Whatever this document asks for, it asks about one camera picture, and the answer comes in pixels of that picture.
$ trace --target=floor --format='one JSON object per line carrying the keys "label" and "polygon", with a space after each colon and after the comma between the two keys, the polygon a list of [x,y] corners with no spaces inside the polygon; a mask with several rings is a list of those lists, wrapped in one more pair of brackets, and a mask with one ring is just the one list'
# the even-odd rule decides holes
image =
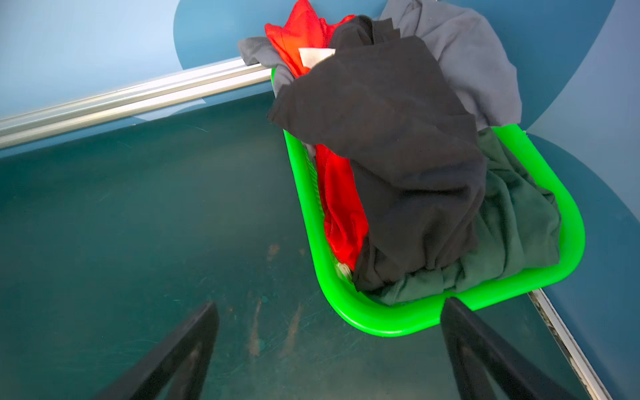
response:
{"label": "floor", "polygon": [[[458,399],[440,327],[384,339],[318,286],[269,93],[0,159],[0,387],[89,399],[204,301],[203,399]],[[527,296],[478,314],[580,399]]]}

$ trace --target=laundry basket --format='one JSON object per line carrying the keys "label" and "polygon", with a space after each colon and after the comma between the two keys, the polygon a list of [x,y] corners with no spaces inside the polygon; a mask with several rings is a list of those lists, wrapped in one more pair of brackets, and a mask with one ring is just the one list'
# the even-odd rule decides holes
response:
{"label": "laundry basket", "polygon": [[542,158],[526,133],[517,125],[493,128],[536,180],[555,195],[562,214],[560,263],[547,268],[525,269],[502,280],[490,280],[461,293],[444,292],[412,303],[392,307],[370,300],[338,268],[338,261],[324,234],[324,212],[320,204],[317,172],[302,143],[284,132],[311,254],[320,288],[333,309],[356,328],[377,336],[402,336],[437,325],[447,297],[459,298],[472,310],[554,284],[577,267],[584,253],[584,225],[578,207],[562,182]]}

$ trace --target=laundry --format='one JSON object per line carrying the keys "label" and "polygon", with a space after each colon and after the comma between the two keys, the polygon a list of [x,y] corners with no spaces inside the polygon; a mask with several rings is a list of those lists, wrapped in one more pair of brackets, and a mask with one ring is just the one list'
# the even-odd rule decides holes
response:
{"label": "laundry", "polygon": [[[333,32],[352,19],[354,16],[349,16],[336,25],[327,26],[307,0],[299,0],[284,28],[268,24],[265,32],[279,55],[286,60],[287,66],[294,71],[293,75],[298,77],[308,70],[302,63],[300,49],[328,47]],[[385,27],[393,30],[390,21]],[[356,191],[349,160],[322,145],[315,147],[303,143],[309,156],[316,156],[318,192],[324,211],[327,241],[336,259],[353,270],[369,225]]]}
{"label": "laundry", "polygon": [[242,39],[238,42],[240,56],[246,65],[262,64],[267,68],[275,68],[273,76],[273,93],[277,96],[283,85],[293,82],[293,74],[282,57],[266,36]]}
{"label": "laundry", "polygon": [[344,50],[395,39],[400,39],[400,31],[394,29],[390,19],[374,21],[366,15],[359,15],[336,28],[329,47]]}
{"label": "laundry", "polygon": [[520,122],[516,68],[486,18],[435,0],[389,0],[380,19],[387,18],[402,37],[423,39],[478,131]]}
{"label": "laundry", "polygon": [[298,0],[284,27],[266,24],[264,31],[293,76],[297,78],[309,72],[309,68],[302,64],[298,49],[329,47],[335,29],[354,17],[355,15],[348,15],[337,24],[329,25],[324,18],[318,18],[308,0]]}
{"label": "laundry", "polygon": [[369,293],[375,301],[393,305],[445,290],[462,292],[560,261],[561,217],[554,194],[536,185],[491,128],[479,136],[488,170],[484,202],[476,216],[477,248],[442,269],[421,269]]}
{"label": "laundry", "polygon": [[360,43],[284,86],[268,118],[350,160],[369,224],[353,283],[371,291],[476,247],[486,164],[474,116],[421,39]]}

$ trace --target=blue painted wall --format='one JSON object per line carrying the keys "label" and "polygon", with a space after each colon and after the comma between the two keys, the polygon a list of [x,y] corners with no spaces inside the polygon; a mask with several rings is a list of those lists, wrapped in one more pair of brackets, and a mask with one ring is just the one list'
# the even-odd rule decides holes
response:
{"label": "blue painted wall", "polygon": [[[546,289],[616,399],[640,392],[640,15],[637,0],[451,0],[491,22],[518,68],[522,127],[582,212],[587,250]],[[294,0],[0,2],[0,118],[237,55],[240,38],[283,24]],[[384,0],[312,1],[330,23],[379,15]],[[196,100],[133,124],[233,96]],[[75,132],[0,157],[99,132]]]}

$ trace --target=metal trim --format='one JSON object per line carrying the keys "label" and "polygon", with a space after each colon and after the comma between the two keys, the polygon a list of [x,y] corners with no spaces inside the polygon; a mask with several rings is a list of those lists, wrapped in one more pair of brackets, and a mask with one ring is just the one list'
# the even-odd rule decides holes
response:
{"label": "metal trim", "polygon": [[0,148],[138,115],[269,81],[270,69],[241,58],[181,71],[128,88],[0,120]]}
{"label": "metal trim", "polygon": [[551,300],[547,297],[542,289],[536,289],[529,293],[529,297],[538,308],[538,311],[544,318],[547,326],[550,328],[556,342],[562,347],[564,355],[569,360],[573,370],[578,375],[587,393],[594,400],[612,400],[611,395],[600,381],[598,374],[587,360],[580,346],[569,329],[564,324],[560,315],[557,313]]}

